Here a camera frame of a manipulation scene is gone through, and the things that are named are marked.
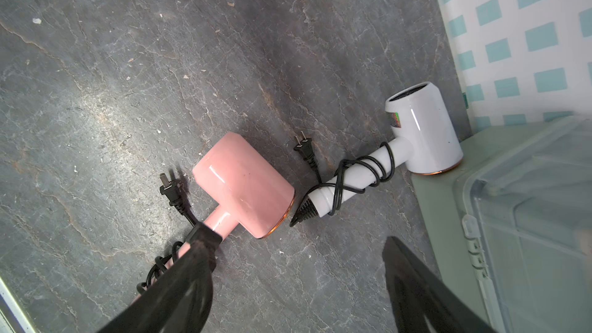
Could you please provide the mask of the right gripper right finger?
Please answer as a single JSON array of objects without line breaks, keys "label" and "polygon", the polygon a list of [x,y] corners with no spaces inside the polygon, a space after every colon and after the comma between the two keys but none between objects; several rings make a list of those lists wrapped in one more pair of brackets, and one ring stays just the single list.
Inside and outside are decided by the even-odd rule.
[{"label": "right gripper right finger", "polygon": [[397,237],[386,239],[382,259],[397,331],[493,331]]}]

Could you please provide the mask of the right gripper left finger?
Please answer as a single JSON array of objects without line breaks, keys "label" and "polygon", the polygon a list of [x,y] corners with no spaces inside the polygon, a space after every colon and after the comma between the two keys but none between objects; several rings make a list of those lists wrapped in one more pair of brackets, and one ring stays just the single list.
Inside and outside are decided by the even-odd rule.
[{"label": "right gripper left finger", "polygon": [[223,238],[198,223],[184,254],[101,332],[201,332],[214,299],[215,251]]}]

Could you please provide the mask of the pink hair dryer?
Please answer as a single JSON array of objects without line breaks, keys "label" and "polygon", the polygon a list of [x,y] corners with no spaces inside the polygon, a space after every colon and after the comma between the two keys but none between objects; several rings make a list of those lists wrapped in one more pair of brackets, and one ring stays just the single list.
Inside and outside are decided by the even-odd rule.
[{"label": "pink hair dryer", "polygon": [[169,205],[189,220],[192,230],[183,241],[176,241],[165,256],[157,256],[146,279],[137,285],[143,294],[194,245],[214,253],[231,232],[242,226],[253,237],[262,239],[273,233],[288,216],[295,200],[295,189],[240,134],[224,135],[193,169],[197,184],[216,202],[217,207],[204,221],[191,212],[173,174],[160,174],[160,193]]}]

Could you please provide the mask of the white hair dryer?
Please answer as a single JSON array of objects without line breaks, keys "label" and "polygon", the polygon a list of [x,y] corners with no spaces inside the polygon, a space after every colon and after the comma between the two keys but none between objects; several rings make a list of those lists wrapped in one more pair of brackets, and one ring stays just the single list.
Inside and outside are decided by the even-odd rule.
[{"label": "white hair dryer", "polygon": [[463,151],[442,94],[433,83],[410,86],[385,101],[394,139],[355,159],[343,159],[334,177],[322,181],[311,140],[303,137],[294,150],[315,172],[318,184],[302,198],[291,219],[294,227],[315,217],[333,216],[343,203],[368,187],[390,181],[405,165],[413,174],[436,175],[455,168]]}]

